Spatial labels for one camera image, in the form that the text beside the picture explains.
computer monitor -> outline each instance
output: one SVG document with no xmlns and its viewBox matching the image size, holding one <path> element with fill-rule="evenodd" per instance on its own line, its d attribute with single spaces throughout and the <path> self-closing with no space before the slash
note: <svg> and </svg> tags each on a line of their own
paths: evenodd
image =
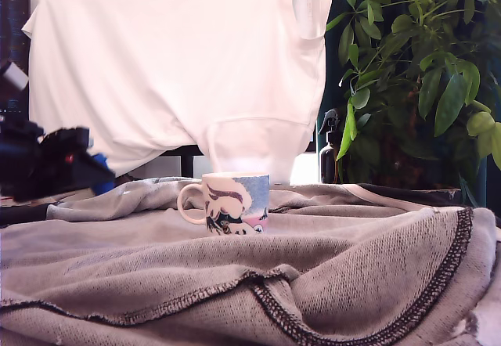
<svg viewBox="0 0 501 346">
<path fill-rule="evenodd" d="M 9 60 L 26 74 L 30 39 L 22 32 L 31 14 L 31 0 L 0 0 L 0 62 Z M 0 96 L 0 114 L 28 118 L 28 89 L 20 94 Z"/>
</svg>

dark bottle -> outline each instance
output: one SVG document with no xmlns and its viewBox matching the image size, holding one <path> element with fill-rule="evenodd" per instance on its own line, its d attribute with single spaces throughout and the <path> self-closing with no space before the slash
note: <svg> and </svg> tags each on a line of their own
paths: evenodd
<svg viewBox="0 0 501 346">
<path fill-rule="evenodd" d="M 327 146 L 320 150 L 320 182 L 339 184 L 336 157 L 339 152 L 338 126 L 341 122 L 336 109 L 326 112 L 319 134 L 327 134 Z"/>
</svg>

white mug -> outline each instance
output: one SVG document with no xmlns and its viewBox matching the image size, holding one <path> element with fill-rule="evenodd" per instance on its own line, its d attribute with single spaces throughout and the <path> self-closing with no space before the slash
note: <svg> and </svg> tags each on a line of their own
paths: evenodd
<svg viewBox="0 0 501 346">
<path fill-rule="evenodd" d="M 184 195 L 197 189 L 204 196 L 205 218 L 194 219 L 182 208 Z M 268 225 L 269 175 L 222 172 L 202 176 L 201 184 L 184 187 L 178 196 L 181 216 L 195 225 L 206 225 L 218 235 L 261 234 Z"/>
</svg>

white t-shirt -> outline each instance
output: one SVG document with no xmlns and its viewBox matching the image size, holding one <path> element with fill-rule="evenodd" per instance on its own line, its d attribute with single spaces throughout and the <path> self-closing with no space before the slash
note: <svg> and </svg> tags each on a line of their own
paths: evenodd
<svg viewBox="0 0 501 346">
<path fill-rule="evenodd" d="M 215 171 L 288 182 L 325 86 L 332 0 L 41 0 L 30 118 L 84 125 L 122 175 L 198 144 Z"/>
</svg>

spray nozzle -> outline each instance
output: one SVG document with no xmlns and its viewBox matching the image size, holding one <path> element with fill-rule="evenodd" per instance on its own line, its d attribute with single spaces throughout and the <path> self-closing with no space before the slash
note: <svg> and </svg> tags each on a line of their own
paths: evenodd
<svg viewBox="0 0 501 346">
<path fill-rule="evenodd" d="M 327 132 L 336 132 L 340 122 L 341 119 L 339 118 L 339 113 L 336 109 L 327 111 L 319 134 L 325 135 Z"/>
</svg>

